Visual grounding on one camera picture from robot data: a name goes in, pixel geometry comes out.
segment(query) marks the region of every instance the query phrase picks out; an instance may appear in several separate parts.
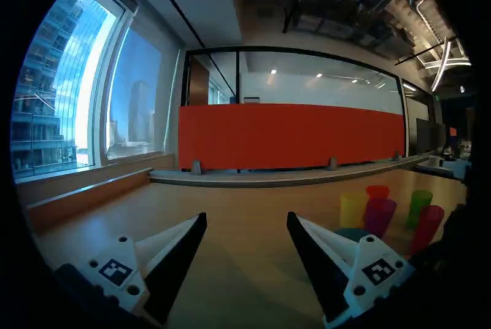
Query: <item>yellow cup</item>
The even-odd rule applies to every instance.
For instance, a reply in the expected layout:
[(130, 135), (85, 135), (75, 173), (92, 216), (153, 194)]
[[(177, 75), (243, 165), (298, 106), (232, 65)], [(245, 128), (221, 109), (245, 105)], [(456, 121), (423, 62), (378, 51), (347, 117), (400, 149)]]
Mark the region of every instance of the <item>yellow cup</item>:
[(363, 228), (368, 195), (365, 192), (346, 192), (341, 194), (341, 228)]

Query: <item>wooden table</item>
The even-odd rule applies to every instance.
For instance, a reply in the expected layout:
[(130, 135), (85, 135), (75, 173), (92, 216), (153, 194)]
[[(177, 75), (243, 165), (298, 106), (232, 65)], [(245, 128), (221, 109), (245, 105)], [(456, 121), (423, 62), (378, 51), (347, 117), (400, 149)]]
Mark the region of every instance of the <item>wooden table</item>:
[[(41, 252), (57, 267), (85, 261), (113, 236), (144, 239), (199, 212), (208, 229), (169, 316), (169, 328), (322, 328), (322, 310), (286, 227), (288, 211), (331, 230), (339, 228), (339, 195), (367, 185), (390, 187), (398, 203), (384, 237), (407, 254), (403, 228), (411, 192), (433, 192), (445, 219), (465, 202), (456, 180), (405, 170), (282, 188), (203, 188), (148, 184), (39, 236)], [(436, 239), (441, 237), (441, 228)]]

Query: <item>red partition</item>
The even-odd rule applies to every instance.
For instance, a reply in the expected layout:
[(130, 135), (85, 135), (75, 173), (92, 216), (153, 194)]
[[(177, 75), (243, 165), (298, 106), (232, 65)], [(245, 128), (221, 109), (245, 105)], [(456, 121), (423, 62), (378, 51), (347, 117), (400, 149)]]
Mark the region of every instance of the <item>red partition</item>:
[(404, 154), (404, 118), (375, 110), (303, 104), (185, 106), (179, 111), (179, 167), (272, 169)]

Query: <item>red cup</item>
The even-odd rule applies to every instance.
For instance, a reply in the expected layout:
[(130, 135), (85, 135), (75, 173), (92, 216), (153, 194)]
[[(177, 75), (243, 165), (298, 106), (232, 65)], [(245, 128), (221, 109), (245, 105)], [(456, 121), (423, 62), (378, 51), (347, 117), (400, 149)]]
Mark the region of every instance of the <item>red cup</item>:
[(440, 226), (445, 211), (437, 205), (424, 206), (419, 216), (419, 224), (411, 242), (410, 254), (414, 255), (430, 244)]
[(386, 199), (389, 196), (389, 188), (382, 185), (368, 186), (366, 193), (370, 199)]
[(363, 229), (382, 238), (394, 215), (397, 203), (390, 199), (370, 199), (366, 204)]

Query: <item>skyscraper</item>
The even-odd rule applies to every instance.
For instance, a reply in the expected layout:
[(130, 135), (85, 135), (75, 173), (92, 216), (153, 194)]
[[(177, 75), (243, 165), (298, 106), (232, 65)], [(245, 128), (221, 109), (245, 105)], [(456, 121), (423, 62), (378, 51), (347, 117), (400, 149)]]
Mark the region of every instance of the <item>skyscraper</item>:
[(15, 91), (14, 177), (77, 164), (75, 117), (83, 73), (108, 11), (95, 0), (57, 0), (26, 54)]
[(150, 142), (149, 139), (149, 85), (135, 81), (131, 86), (130, 112), (128, 117), (128, 141)]

